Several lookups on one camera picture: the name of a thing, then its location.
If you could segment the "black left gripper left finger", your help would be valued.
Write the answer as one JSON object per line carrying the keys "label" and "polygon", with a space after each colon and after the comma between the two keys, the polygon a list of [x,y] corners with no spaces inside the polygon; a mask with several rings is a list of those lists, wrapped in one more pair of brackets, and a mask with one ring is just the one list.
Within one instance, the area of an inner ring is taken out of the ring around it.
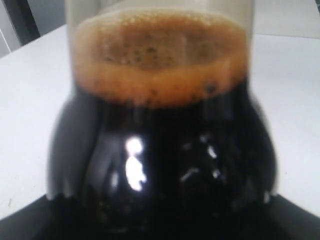
{"label": "black left gripper left finger", "polygon": [[42,196],[0,221],[1,240],[59,240],[60,228]]}

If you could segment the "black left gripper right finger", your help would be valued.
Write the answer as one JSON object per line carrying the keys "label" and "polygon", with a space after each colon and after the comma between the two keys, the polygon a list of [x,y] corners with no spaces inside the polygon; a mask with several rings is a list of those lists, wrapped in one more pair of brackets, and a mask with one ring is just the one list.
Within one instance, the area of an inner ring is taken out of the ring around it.
{"label": "black left gripper right finger", "polygon": [[266,240],[318,240],[320,218],[293,204],[281,195],[264,194],[268,203],[264,224]]}

